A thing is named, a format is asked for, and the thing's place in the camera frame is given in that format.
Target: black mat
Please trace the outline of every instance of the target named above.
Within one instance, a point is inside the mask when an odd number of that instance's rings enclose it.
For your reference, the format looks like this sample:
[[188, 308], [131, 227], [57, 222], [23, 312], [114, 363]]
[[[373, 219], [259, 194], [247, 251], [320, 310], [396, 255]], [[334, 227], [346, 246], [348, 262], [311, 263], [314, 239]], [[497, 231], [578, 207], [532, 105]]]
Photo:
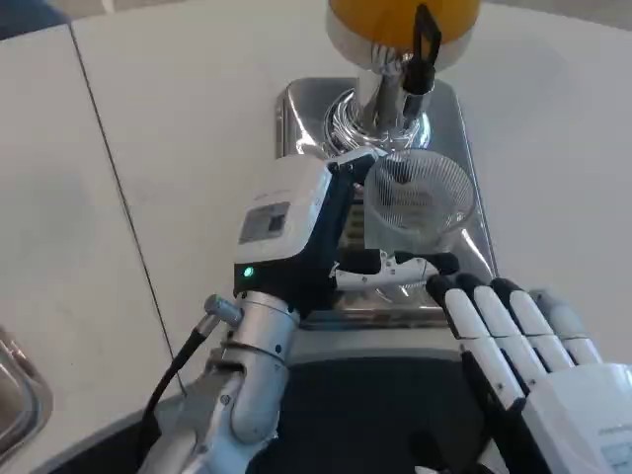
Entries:
[[[280, 437], [250, 474], [413, 474], [411, 443], [430, 433], [453, 472], [480, 447], [482, 417], [460, 363], [336, 360], [295, 367]], [[414, 446], [418, 456], [426, 446]]]

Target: metal connector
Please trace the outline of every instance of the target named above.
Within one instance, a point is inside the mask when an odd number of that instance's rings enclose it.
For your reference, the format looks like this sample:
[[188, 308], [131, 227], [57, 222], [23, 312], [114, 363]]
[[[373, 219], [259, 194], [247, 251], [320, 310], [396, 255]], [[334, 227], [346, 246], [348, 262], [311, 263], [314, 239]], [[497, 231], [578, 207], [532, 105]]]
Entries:
[[243, 319], [241, 309], [227, 299], [216, 294], [209, 296], [204, 302], [206, 315], [215, 315], [232, 328], [236, 328]]

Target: white table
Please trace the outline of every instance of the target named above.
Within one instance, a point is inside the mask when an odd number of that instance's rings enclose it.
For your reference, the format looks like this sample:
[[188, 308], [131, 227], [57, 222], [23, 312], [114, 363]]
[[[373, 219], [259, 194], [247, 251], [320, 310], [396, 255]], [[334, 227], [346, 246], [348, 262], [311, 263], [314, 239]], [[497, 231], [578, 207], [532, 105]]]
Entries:
[[[193, 0], [74, 25], [176, 347], [208, 294], [231, 294], [241, 211], [274, 159], [277, 94], [301, 76], [354, 74], [324, 11]], [[604, 356], [625, 362], [631, 48], [623, 31], [485, 5], [465, 56], [441, 74], [462, 100], [502, 274], [553, 287]], [[311, 333], [295, 351], [389, 346], [453, 341], [444, 330]]]
[[0, 64], [0, 324], [54, 396], [24, 474], [141, 409], [169, 353], [68, 29]]

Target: stainless steel base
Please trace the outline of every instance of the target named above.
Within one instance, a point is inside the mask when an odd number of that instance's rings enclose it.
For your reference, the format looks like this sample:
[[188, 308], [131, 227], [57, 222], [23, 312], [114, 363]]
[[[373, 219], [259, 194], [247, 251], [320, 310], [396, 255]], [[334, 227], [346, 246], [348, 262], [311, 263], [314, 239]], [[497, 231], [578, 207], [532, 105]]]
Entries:
[[[277, 102], [276, 156], [310, 153], [326, 158], [336, 154], [336, 147], [328, 140], [327, 119], [331, 116], [330, 109], [341, 97], [349, 94], [355, 82], [354, 78], [307, 78], [292, 82]], [[463, 167], [476, 189], [477, 212], [461, 232], [452, 252], [464, 272], [488, 281], [496, 275], [496, 262], [463, 117], [449, 85], [436, 81], [426, 115], [430, 125], [424, 131], [428, 133], [430, 130], [430, 138], [424, 140], [428, 143], [426, 148], [451, 158]], [[313, 312], [301, 323], [301, 327], [345, 330], [445, 324], [442, 310], [429, 297], [414, 305], [396, 304], [372, 291], [345, 294], [335, 310]]]

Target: clear plastic cup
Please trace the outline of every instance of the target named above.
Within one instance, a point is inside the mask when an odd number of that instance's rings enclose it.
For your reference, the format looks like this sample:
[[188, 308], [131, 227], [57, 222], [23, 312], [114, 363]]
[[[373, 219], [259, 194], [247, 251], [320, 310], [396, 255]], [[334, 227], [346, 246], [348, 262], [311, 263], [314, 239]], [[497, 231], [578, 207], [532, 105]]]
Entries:
[[[467, 173], [449, 158], [423, 149], [398, 151], [376, 162], [364, 182], [363, 200], [364, 247], [389, 254], [449, 251], [476, 208]], [[380, 294], [407, 302], [419, 287], [385, 287]]]

